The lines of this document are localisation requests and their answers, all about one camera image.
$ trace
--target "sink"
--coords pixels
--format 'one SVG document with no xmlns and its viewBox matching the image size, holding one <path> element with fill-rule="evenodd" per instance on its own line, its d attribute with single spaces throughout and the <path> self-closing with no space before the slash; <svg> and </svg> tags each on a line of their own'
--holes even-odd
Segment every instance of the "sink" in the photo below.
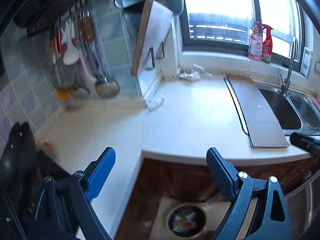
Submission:
<svg viewBox="0 0 320 240">
<path fill-rule="evenodd" d="M 277 117 L 285 135 L 293 132 L 320 135 L 320 111 L 305 94 L 293 90 L 284 94 L 280 87 L 257 82 L 255 84 Z"/>
<path fill-rule="evenodd" d="M 264 96 L 264 98 L 267 100 L 274 114 L 276 115 L 282 129 L 301 129 L 302 122 L 297 112 L 283 95 L 271 90 L 259 90 Z"/>
</svg>

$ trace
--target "cutting board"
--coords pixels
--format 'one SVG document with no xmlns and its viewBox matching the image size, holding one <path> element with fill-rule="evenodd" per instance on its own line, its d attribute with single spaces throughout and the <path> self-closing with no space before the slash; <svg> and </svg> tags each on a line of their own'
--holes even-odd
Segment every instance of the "cutting board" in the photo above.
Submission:
<svg viewBox="0 0 320 240">
<path fill-rule="evenodd" d="M 288 147 L 282 128 L 250 78 L 228 74 L 248 127 L 252 147 Z"/>
<path fill-rule="evenodd" d="M 133 54 L 131 75 L 138 76 L 146 67 L 152 68 L 151 52 L 157 54 L 167 36 L 173 12 L 154 0 L 144 3 L 136 49 Z"/>
</svg>

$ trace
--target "wooden cabinet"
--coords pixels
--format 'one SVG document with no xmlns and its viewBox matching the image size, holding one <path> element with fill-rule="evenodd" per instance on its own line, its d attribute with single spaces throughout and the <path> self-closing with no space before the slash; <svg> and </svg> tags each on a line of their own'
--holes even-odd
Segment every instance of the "wooden cabinet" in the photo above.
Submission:
<svg viewBox="0 0 320 240">
<path fill-rule="evenodd" d="M 250 177 L 277 177 L 284 194 L 299 185 L 316 165 L 315 158 L 300 161 L 236 167 Z M 161 197 L 181 201 L 207 202 L 217 197 L 219 188 L 208 166 L 169 163 L 145 159 L 133 188 L 115 240 L 148 239 Z"/>
</svg>

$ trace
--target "white countertop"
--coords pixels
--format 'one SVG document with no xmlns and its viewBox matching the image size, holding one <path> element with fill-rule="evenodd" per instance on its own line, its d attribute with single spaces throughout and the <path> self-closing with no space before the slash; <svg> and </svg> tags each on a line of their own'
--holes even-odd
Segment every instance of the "white countertop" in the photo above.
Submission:
<svg viewBox="0 0 320 240">
<path fill-rule="evenodd" d="M 44 149 L 73 174 L 84 170 L 106 147 L 116 163 L 100 195 L 92 201 L 102 225 L 114 238 L 130 198 L 143 157 L 206 165 L 206 152 L 216 147 L 234 165 L 283 163 L 309 157 L 294 147 L 251 148 L 223 76 L 196 83 L 163 83 L 157 96 L 164 104 L 154 111 L 138 104 L 119 106 L 92 102 L 67 110 L 51 127 Z M 77 237 L 84 239 L 81 232 Z"/>
</svg>

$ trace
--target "window pane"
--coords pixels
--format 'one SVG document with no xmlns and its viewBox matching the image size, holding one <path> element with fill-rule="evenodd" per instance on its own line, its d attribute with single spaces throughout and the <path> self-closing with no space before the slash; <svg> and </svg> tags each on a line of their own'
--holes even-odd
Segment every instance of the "window pane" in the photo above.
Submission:
<svg viewBox="0 0 320 240">
<path fill-rule="evenodd" d="M 300 54 L 300 12 L 295 0 L 259 0 L 259 2 L 262 23 L 273 28 L 271 31 L 272 52 L 284 57 L 290 57 L 292 38 L 296 37 Z"/>
<path fill-rule="evenodd" d="M 248 44 L 252 0 L 186 0 L 190 38 Z"/>
</svg>

